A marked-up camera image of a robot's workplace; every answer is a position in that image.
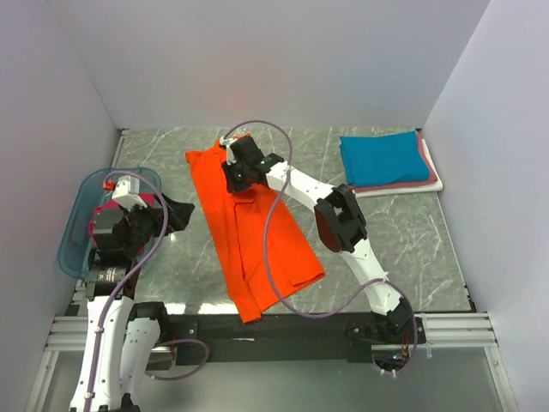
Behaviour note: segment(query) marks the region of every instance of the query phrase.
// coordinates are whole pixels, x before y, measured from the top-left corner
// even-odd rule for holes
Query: blue plastic tray
[[[86,279],[87,255],[93,245],[92,238],[87,233],[87,225],[94,215],[94,209],[104,205],[111,198],[112,193],[103,189],[103,180],[113,170],[129,170],[140,174],[161,190],[160,176],[154,170],[146,167],[123,169],[108,167],[100,169],[84,179],[76,195],[75,204],[70,212],[57,253],[57,261],[63,272],[76,279]],[[113,180],[117,181],[120,176],[114,176]],[[141,183],[140,192],[153,193],[153,190]],[[151,246],[152,241],[149,242],[146,252]]]

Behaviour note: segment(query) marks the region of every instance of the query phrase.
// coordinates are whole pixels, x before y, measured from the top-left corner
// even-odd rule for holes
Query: orange shirt
[[[278,302],[262,253],[263,229],[276,192],[253,185],[243,193],[228,193],[221,169],[226,151],[219,142],[203,152],[187,152],[185,157],[214,238],[229,297],[243,322],[258,320]],[[324,276],[322,265],[283,202],[277,205],[269,225],[268,262],[284,297]]]

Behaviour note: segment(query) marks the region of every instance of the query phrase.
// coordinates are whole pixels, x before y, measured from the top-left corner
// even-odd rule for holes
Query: blue towel
[[[356,187],[429,179],[415,131],[380,137],[341,136],[340,151],[347,183]]]

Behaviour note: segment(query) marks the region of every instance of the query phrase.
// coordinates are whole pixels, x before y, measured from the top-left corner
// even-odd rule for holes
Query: white wall
[[[423,126],[488,0],[49,0],[118,127]]]
[[[42,0],[0,2],[0,399],[24,410],[51,320],[74,287],[56,253],[81,180],[116,129]]]
[[[549,393],[549,2],[492,0],[423,130],[523,412]]]

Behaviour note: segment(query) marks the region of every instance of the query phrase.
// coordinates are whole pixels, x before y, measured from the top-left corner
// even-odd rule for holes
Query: marble surface
[[[143,269],[136,290],[138,301],[162,300],[171,313],[236,313],[211,234],[184,158],[189,150],[204,150],[227,129],[177,128],[125,130],[118,167],[145,166],[162,178],[162,190],[174,200],[194,203],[190,225],[169,235]],[[288,147],[276,130],[250,127],[263,153],[287,157]],[[294,166],[332,185],[344,182],[339,136],[381,136],[405,129],[287,128],[294,144]],[[326,272],[320,282],[289,300],[302,311],[326,312],[337,307],[358,282],[343,259],[318,238],[314,215],[286,198],[288,208],[318,255]],[[435,193],[360,198],[374,252],[389,278],[406,292],[417,311],[470,310],[467,290]],[[347,311],[369,311],[360,295]],[[277,304],[267,312],[288,312]]]

